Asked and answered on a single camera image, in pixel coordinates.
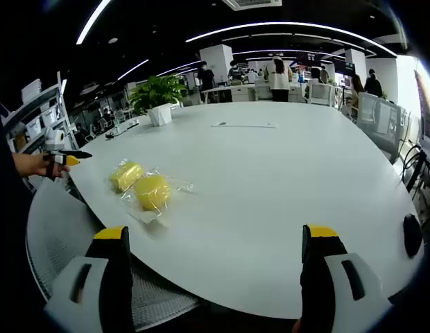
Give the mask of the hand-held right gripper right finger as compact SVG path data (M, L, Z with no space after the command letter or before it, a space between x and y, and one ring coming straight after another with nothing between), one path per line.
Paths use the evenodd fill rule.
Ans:
M367 332L390 309L381 281L336 231L302 228L301 332Z

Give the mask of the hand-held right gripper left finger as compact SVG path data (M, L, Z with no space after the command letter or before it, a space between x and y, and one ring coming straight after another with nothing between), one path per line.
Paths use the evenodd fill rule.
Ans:
M134 332L127 226L98 232L54 279L44 307L55 332Z

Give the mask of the person's left hand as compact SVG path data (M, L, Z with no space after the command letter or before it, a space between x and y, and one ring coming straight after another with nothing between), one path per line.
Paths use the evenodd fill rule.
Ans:
M52 157L45 160L45 155L28 155L25 154L26 162L21 171L22 177L44 176L47 178L62 178L63 173L69 173L68 166L54 162Z

